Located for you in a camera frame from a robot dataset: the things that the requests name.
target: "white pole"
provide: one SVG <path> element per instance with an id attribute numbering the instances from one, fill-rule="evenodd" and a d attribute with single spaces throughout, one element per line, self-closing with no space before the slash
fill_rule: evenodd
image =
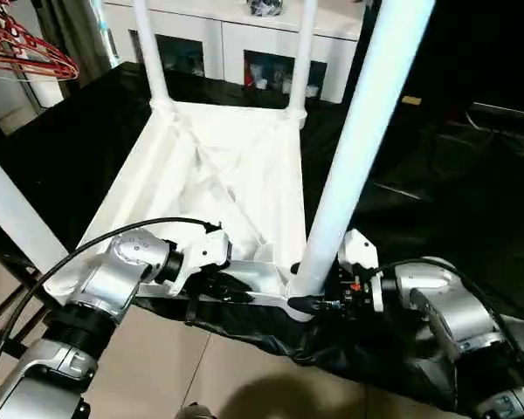
<path id="1" fill-rule="evenodd" d="M 287 105 L 287 112 L 301 119 L 301 127 L 304 125 L 307 117 L 305 97 L 307 95 L 308 73 L 311 68 L 314 22 L 317 10 L 318 0 L 305 0 L 303 17 L 300 22 L 297 57 L 293 67 L 291 94 L 289 96 L 289 105 Z"/>
<path id="2" fill-rule="evenodd" d="M 0 227 L 41 272 L 68 254 L 1 167 Z"/>
<path id="3" fill-rule="evenodd" d="M 434 4 L 383 0 L 290 297 L 322 291 Z"/>
<path id="4" fill-rule="evenodd" d="M 159 56 L 159 47 L 152 29 L 149 9 L 146 0 L 134 0 L 134 13 L 138 24 L 138 37 L 140 38 L 141 55 L 148 74 L 149 89 L 151 90 L 151 103 L 175 111 L 175 102 L 169 97 L 163 65 Z"/>

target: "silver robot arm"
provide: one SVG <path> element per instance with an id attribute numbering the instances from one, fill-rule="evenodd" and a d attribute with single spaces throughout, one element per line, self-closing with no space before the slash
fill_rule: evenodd
<path id="1" fill-rule="evenodd" d="M 230 246 L 222 230 L 183 251 L 146 230 L 115 237 L 0 386 L 0 419 L 88 418 L 81 395 L 140 286 L 155 281 L 176 295 L 194 273 L 224 268 Z"/>
<path id="2" fill-rule="evenodd" d="M 344 287 L 337 299 L 306 297 L 289 305 L 315 315 L 337 311 L 345 319 L 381 313 L 387 302 L 417 311 L 454 366 L 460 410 L 482 419 L 524 417 L 524 353 L 451 264 L 412 259 L 370 278 L 378 267 L 376 247 L 357 230 L 345 236 L 338 262 Z"/>

